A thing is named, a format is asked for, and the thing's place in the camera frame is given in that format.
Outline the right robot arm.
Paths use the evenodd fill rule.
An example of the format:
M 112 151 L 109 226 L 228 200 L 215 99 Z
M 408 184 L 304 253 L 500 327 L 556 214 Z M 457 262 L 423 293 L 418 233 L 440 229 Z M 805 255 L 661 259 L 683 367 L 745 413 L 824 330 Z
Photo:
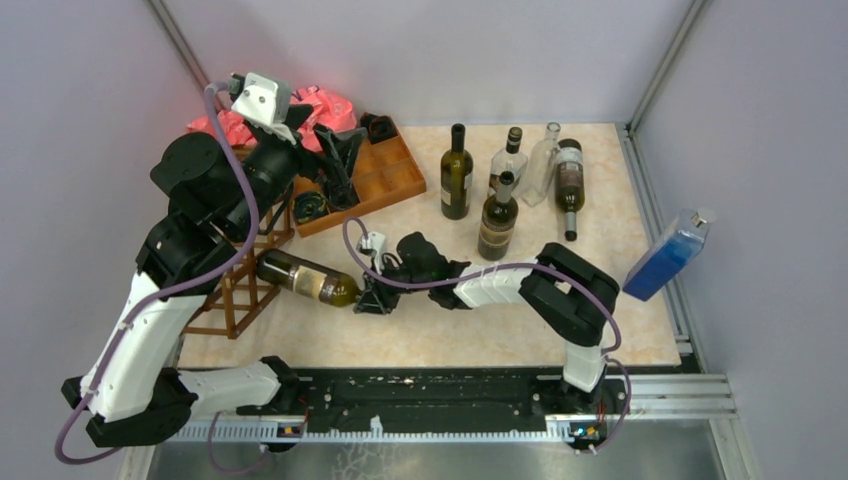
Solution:
M 565 342 L 567 406 L 588 412 L 601 400 L 606 371 L 601 343 L 620 287 L 566 246 L 551 242 L 523 262 L 477 265 L 447 259 L 420 232 L 403 237 L 395 253 L 387 251 L 378 232 L 346 245 L 356 262 L 364 256 L 371 261 L 363 270 L 365 290 L 357 312 L 388 314 L 402 295 L 418 291 L 448 310 L 528 306 Z

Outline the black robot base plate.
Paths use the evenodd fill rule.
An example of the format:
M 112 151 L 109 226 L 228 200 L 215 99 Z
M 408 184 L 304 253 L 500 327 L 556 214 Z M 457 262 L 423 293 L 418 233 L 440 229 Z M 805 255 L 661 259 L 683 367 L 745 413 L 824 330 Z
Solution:
M 565 383 L 555 367 L 299 368 L 274 406 L 242 406 L 241 416 L 307 415 L 310 433 L 354 433 L 378 418 L 392 434 L 541 432 L 549 415 L 591 419 L 618 414 L 620 379 L 591 393 Z

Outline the clear glass bottle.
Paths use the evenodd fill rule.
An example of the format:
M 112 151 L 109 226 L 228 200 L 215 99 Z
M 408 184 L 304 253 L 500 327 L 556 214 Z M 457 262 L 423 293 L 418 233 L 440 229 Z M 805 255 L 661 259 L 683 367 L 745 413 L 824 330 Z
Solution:
M 532 148 L 526 171 L 522 177 L 520 199 L 530 207 L 540 204 L 547 196 L 552 158 L 558 149 L 561 125 L 549 122 L 544 136 Z

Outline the green wine bottle silver neck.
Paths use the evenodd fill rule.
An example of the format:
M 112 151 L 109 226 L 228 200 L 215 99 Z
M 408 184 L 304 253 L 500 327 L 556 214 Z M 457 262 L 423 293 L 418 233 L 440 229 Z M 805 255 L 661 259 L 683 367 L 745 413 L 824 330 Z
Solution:
M 361 296 L 351 275 L 279 249 L 256 257 L 255 274 L 269 284 L 333 307 L 353 305 Z

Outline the green wine bottle black neck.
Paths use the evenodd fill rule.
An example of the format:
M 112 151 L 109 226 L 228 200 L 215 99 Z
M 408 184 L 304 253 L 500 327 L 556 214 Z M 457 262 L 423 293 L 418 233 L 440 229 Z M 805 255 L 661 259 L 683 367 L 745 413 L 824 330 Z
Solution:
M 474 161 L 465 149 L 466 127 L 451 127 L 451 146 L 440 160 L 441 212 L 450 220 L 461 220 L 470 209 Z

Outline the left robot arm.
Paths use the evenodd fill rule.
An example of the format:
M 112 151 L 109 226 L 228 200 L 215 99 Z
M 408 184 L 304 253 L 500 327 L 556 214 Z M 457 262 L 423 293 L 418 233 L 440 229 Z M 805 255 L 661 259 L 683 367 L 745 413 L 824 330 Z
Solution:
M 297 406 L 298 377 L 277 356 L 208 371 L 178 370 L 166 361 L 297 177 L 332 189 L 349 182 L 366 130 L 336 132 L 320 124 L 315 134 L 319 152 L 299 138 L 256 130 L 256 146 L 244 160 L 205 132 L 184 134 L 165 149 L 151 178 L 169 197 L 168 213 L 142 245 L 129 297 L 97 362 L 62 386 L 75 412 L 90 413 L 86 431 L 95 446 L 155 445 L 198 416 L 285 414 Z

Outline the clear liquor bottle brown label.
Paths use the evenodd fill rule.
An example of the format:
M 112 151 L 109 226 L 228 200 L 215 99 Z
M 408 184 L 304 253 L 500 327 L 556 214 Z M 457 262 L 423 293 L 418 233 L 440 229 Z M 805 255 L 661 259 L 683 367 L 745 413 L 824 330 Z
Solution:
M 505 147 L 493 156 L 490 164 L 490 175 L 487 190 L 488 197 L 495 194 L 497 185 L 499 184 L 498 178 L 504 171 L 510 171 L 513 174 L 513 193 L 518 193 L 522 177 L 528 164 L 528 156 L 521 151 L 522 138 L 523 130 L 518 126 L 511 127 L 508 132 Z

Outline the green wine bottle silver foil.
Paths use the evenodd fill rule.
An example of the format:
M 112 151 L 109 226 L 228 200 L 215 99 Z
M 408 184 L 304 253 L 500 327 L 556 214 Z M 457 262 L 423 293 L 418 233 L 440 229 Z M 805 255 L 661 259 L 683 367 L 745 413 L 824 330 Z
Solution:
M 513 196 L 515 183 L 515 175 L 509 170 L 503 171 L 498 177 L 495 194 L 484 202 L 477 250 L 486 260 L 500 260 L 508 252 L 519 213 Z

